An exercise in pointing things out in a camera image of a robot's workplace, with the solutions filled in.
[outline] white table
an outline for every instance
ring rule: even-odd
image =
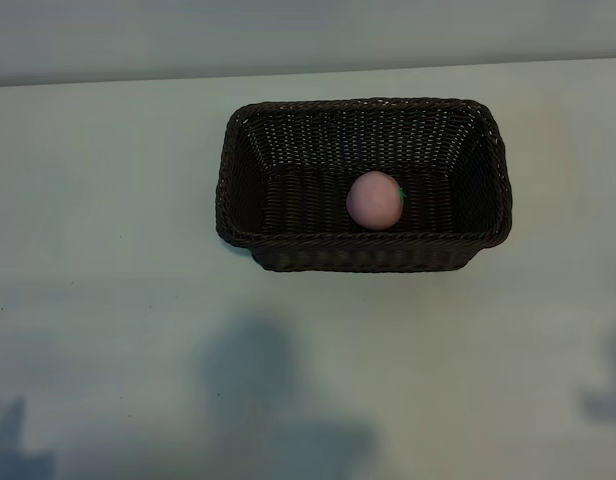
[[[413,275],[224,246],[230,114],[370,96],[491,108],[509,239]],[[0,451],[55,480],[616,480],[612,339],[616,60],[0,88]]]

